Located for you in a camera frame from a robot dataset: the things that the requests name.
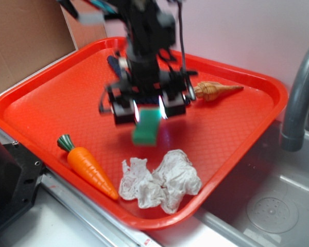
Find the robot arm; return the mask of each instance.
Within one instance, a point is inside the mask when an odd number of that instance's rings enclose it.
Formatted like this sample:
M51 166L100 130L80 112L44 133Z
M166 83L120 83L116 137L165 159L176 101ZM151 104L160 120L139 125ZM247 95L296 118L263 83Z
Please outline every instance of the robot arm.
M74 18L83 20L81 14L73 7L70 0L57 0ZM195 100L195 94L190 82L190 75L196 72L187 72L185 69L184 49L182 47L183 66L180 71L162 71L158 65L160 50L168 51L169 62L174 60L169 48L175 44L175 19L169 13L160 10L155 0L84 0L103 10L102 19L116 18L126 25L128 47L126 56L128 71L116 83L106 87L115 123L123 124L134 122L135 101L157 97L164 105L167 117L185 113L185 98ZM179 23L181 35L181 1L168 0L179 6ZM109 11L110 5L116 12ZM115 95L113 89L119 89Z

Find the wooden cone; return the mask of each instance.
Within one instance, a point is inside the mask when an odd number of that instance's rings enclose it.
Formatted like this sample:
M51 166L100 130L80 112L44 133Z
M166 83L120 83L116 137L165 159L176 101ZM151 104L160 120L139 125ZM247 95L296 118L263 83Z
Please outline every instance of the wooden cone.
M201 82L194 87L194 91L197 99L212 101L223 93L241 90L243 88L243 86L225 86L218 82Z

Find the white paper towel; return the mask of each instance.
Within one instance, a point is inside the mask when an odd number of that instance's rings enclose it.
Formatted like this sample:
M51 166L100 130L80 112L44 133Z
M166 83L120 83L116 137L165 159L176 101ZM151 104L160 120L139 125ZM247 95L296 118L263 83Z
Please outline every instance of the white paper towel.
M169 151L152 174L146 168L147 159L131 158L130 163L129 167L123 161L119 195L125 200L138 199L140 208L161 205L167 214L174 214L184 195L198 194L202 185L182 150Z

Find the green sponge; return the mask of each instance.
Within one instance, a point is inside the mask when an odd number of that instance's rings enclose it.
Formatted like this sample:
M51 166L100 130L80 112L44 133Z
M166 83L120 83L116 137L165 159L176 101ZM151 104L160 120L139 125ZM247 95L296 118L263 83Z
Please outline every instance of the green sponge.
M132 133L134 145L155 146L160 119L159 108L140 109L140 121Z

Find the white wall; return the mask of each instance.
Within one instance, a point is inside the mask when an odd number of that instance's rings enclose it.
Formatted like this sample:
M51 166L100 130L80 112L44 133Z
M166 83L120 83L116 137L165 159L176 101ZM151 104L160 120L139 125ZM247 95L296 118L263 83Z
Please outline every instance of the white wall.
M177 16L176 6L157 2ZM290 89L309 48L309 0L186 0L183 25L187 53L275 77ZM106 32L125 36L119 22L106 23Z

